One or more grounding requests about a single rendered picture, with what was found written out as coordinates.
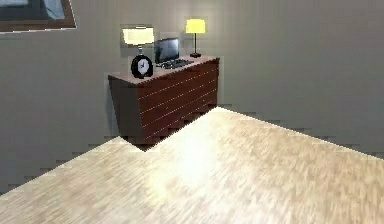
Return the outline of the pale shade table lamp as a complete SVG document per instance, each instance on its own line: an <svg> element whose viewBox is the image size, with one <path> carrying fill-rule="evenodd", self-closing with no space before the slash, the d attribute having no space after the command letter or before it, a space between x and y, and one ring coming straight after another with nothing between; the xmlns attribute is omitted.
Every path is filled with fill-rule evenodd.
<svg viewBox="0 0 384 224"><path fill-rule="evenodd" d="M123 28L123 41L128 47L135 46L139 54L143 53L143 48L147 44L154 42L154 32L152 27L136 26L134 28Z"/></svg>

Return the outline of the black open laptop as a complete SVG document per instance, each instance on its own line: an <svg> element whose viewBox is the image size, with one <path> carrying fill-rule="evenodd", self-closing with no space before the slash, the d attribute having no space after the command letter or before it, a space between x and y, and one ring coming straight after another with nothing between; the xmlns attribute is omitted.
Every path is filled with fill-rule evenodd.
<svg viewBox="0 0 384 224"><path fill-rule="evenodd" d="M191 64L190 60L179 57L179 39L165 38L154 43L155 63L164 69L176 69Z"/></svg>

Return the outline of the yellow shade black table lamp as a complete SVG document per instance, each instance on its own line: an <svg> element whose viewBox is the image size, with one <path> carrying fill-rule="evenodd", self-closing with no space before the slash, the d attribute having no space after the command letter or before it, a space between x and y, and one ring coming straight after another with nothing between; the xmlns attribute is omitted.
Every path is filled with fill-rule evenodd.
<svg viewBox="0 0 384 224"><path fill-rule="evenodd" d="M197 52L197 35L205 33L205 21L203 19L188 19L186 21L185 32L194 35L194 52L190 54L192 58L201 56Z"/></svg>

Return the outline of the black round alarm clock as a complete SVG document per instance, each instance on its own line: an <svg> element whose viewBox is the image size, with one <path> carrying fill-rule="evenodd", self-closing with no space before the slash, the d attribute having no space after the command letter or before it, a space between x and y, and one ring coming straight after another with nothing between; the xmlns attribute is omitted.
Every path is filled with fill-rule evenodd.
<svg viewBox="0 0 384 224"><path fill-rule="evenodd" d="M145 55L137 55L131 63L131 73L135 78L144 79L153 75L152 61Z"/></svg>

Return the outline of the reddish brown chest of drawers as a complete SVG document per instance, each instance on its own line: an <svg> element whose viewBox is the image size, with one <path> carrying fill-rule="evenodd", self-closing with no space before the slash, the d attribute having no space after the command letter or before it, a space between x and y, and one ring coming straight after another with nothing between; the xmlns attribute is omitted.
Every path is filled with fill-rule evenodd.
<svg viewBox="0 0 384 224"><path fill-rule="evenodd" d="M145 150L217 106L220 59L192 58L151 77L108 76L119 136Z"/></svg>

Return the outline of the brown framed window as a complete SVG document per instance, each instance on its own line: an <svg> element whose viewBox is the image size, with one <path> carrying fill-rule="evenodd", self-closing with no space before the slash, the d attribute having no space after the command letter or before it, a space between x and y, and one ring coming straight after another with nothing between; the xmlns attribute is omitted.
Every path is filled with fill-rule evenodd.
<svg viewBox="0 0 384 224"><path fill-rule="evenodd" d="M75 28L71 0L0 0L0 33Z"/></svg>

